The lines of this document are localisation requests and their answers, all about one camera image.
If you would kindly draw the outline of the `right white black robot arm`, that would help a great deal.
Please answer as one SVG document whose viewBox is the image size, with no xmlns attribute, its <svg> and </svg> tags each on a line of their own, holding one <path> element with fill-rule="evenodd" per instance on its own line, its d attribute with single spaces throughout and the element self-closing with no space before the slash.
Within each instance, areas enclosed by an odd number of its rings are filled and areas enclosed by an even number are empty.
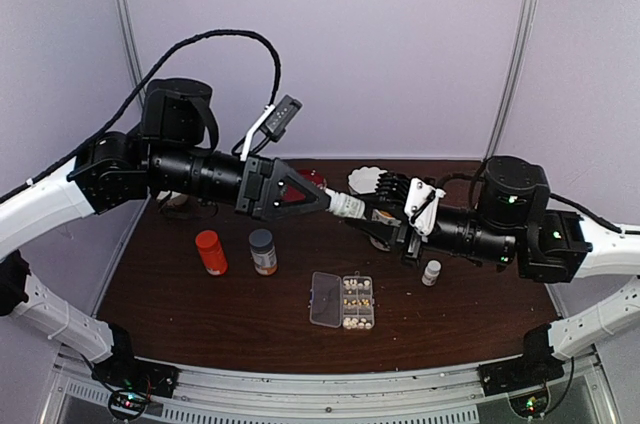
<svg viewBox="0 0 640 424">
<path fill-rule="evenodd" d="M 639 321 L 639 229 L 617 225 L 552 193 L 543 168 L 514 156 L 493 156 L 468 177 L 468 204 L 442 204 L 448 175 L 424 182 L 385 173 L 374 192 L 357 197 L 346 222 L 414 261 L 422 249 L 463 257 L 498 270 L 515 263 L 523 279 L 569 283 L 625 275 L 617 292 L 562 320 L 529 331 L 513 363 L 519 384 L 535 384 L 551 368 Z"/>
</svg>

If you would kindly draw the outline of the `clear plastic pill organizer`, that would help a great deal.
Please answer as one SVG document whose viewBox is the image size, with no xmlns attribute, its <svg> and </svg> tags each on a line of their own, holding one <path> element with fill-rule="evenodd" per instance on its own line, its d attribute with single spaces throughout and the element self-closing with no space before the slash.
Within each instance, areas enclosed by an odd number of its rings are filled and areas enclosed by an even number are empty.
<svg viewBox="0 0 640 424">
<path fill-rule="evenodd" d="M 343 281 L 346 279 L 371 280 L 372 289 L 370 292 L 356 291 L 348 293 L 343 286 Z M 370 299 L 372 301 L 372 306 L 370 308 L 347 308 L 343 305 L 343 300 L 348 296 Z M 373 278 L 367 275 L 360 275 L 359 273 L 339 276 L 325 272 L 314 272 L 311 277 L 309 300 L 310 323 L 316 326 L 338 329 L 343 328 L 342 322 L 347 316 L 369 316 L 376 324 Z"/>
</svg>

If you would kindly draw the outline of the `orange pill bottle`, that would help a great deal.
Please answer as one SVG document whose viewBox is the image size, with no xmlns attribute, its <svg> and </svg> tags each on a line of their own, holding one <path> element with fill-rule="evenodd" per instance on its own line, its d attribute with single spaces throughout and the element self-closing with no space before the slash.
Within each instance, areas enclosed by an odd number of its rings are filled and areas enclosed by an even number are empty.
<svg viewBox="0 0 640 424">
<path fill-rule="evenodd" d="M 195 238 L 195 244 L 204 268 L 209 274 L 221 276 L 227 272 L 228 262 L 219 236 L 215 231 L 200 232 Z"/>
</svg>

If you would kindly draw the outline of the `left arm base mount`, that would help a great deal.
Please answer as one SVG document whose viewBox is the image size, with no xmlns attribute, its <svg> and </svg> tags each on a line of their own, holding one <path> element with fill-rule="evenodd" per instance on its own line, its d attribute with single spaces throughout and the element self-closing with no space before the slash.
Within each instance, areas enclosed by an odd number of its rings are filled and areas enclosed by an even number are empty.
<svg viewBox="0 0 640 424">
<path fill-rule="evenodd" d="M 152 397 L 171 398 L 178 382 L 179 369 L 175 366 L 136 360 L 128 368 L 96 364 L 93 377 L 110 388 L 135 391 Z"/>
</svg>

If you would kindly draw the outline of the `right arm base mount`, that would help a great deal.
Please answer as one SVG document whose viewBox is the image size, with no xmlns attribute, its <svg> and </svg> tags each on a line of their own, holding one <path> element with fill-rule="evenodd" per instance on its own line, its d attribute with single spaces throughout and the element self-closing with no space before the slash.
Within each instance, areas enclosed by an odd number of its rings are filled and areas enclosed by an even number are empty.
<svg viewBox="0 0 640 424">
<path fill-rule="evenodd" d="M 564 376 L 563 363 L 554 358 L 533 362 L 518 357 L 480 365 L 477 371 L 486 396 L 541 386 Z"/>
</svg>

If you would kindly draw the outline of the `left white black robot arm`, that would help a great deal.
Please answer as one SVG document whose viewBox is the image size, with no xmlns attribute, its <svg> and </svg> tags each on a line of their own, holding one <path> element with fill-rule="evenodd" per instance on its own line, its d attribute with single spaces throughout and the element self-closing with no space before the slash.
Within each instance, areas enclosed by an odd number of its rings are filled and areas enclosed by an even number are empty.
<svg viewBox="0 0 640 424">
<path fill-rule="evenodd" d="M 106 373 L 123 388 L 144 377 L 128 334 L 49 291 L 21 257 L 21 246 L 61 225 L 161 192 L 228 204 L 261 221 L 330 205 L 323 190 L 280 159 L 216 151 L 212 96 L 209 85 L 191 79 L 151 81 L 139 125 L 90 139 L 60 168 L 1 205 L 2 314 L 24 319 L 93 364 L 105 361 Z"/>
</svg>

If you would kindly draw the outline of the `grey lid pill bottle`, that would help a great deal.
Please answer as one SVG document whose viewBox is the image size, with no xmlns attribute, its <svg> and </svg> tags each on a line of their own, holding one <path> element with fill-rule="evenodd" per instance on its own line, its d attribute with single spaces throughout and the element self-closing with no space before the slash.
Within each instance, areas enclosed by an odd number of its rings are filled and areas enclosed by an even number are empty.
<svg viewBox="0 0 640 424">
<path fill-rule="evenodd" d="M 256 229 L 249 234 L 249 247 L 256 272 L 262 276 L 274 274 L 278 268 L 272 233 Z"/>
</svg>

